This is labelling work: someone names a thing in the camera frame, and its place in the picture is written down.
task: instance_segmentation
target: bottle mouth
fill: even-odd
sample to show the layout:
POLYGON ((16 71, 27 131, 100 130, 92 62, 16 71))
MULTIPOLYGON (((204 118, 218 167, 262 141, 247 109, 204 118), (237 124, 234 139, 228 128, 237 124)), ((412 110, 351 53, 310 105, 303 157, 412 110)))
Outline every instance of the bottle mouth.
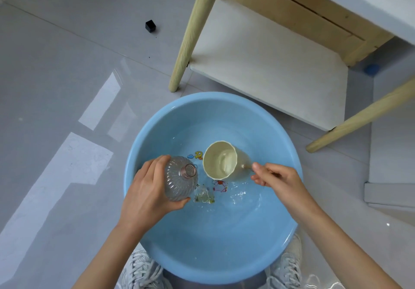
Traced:
POLYGON ((196 175, 196 173, 197 173, 196 167, 191 163, 188 163, 180 170, 180 175, 186 179, 193 178, 196 175))

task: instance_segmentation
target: lower shelf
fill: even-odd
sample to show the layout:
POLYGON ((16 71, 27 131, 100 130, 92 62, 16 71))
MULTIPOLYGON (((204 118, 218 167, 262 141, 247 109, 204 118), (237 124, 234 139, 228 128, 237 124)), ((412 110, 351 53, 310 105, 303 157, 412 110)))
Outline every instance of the lower shelf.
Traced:
POLYGON ((216 0, 190 68, 319 129, 344 121, 339 55, 231 0, 216 0))

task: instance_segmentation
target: shoe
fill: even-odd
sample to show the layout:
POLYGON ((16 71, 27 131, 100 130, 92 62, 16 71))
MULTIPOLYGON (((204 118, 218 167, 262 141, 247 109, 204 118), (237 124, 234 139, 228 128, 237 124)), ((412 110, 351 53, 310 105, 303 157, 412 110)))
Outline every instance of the shoe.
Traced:
POLYGON ((301 288, 301 259, 301 240, 297 234, 294 234, 284 253, 265 269, 267 282, 258 289, 301 288))
POLYGON ((128 258, 117 287, 119 289, 173 289, 170 282, 163 277, 163 268, 149 257, 140 243, 128 258))

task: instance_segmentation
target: tile floor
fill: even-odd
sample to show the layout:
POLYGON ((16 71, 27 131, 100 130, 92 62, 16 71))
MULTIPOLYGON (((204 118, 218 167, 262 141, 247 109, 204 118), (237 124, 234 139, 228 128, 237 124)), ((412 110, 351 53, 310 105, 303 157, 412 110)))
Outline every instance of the tile floor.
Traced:
MULTIPOLYGON (((125 161, 145 122, 180 96, 234 93, 189 69, 178 92, 167 89, 193 2, 7 0, 0 6, 0 289, 70 288, 117 222, 125 161), (149 19, 155 34, 144 28, 149 19)), ((371 98, 371 79, 350 71, 346 116, 371 98)), ((415 228, 362 201, 370 127, 309 154, 305 146, 323 132, 265 108, 293 140, 305 184, 320 205, 404 288, 413 288, 415 228)), ((301 234, 304 287, 342 288, 301 234)), ((204 286, 166 274, 175 288, 251 289, 265 281, 259 274, 204 286)))

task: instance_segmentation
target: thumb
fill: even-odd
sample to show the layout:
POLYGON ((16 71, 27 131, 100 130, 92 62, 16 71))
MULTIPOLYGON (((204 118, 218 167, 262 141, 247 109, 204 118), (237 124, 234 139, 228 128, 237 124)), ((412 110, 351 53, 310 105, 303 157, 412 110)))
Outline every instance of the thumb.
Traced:
POLYGON ((189 200, 190 200, 190 197, 185 198, 184 200, 181 200, 181 201, 172 201, 172 202, 170 202, 170 211, 175 211, 175 210, 182 209, 184 207, 184 205, 186 205, 186 203, 189 200))
POLYGON ((260 165, 258 162, 252 164, 252 170, 260 177, 264 182, 267 182, 274 190, 278 189, 281 180, 273 175, 266 167, 260 165))

